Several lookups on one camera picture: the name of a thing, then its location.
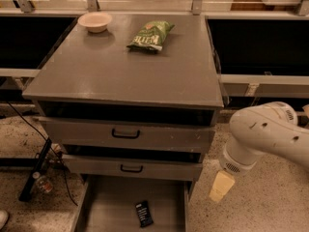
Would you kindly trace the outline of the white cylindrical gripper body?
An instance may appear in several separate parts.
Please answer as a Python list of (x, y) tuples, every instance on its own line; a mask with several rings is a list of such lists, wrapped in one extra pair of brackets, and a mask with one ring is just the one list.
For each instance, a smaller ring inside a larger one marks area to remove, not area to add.
[(229, 138), (219, 158), (221, 167), (235, 176), (247, 174), (256, 164), (258, 156), (242, 146), (234, 138)]

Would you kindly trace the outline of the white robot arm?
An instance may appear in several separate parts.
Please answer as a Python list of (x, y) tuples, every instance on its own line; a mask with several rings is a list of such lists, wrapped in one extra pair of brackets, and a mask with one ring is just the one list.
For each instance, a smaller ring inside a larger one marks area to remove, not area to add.
[(219, 158), (209, 198), (218, 203), (235, 184), (236, 176), (250, 171), (264, 154), (309, 167), (309, 130), (300, 127), (294, 109), (281, 101), (250, 106), (235, 112), (231, 137)]

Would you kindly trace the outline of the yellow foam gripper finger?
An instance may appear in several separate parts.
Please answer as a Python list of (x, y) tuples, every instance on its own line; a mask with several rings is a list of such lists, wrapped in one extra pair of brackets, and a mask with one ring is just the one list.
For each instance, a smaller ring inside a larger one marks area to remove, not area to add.
[(209, 198), (214, 202), (220, 202), (234, 184), (235, 178), (233, 175), (225, 170), (218, 171), (214, 178)]

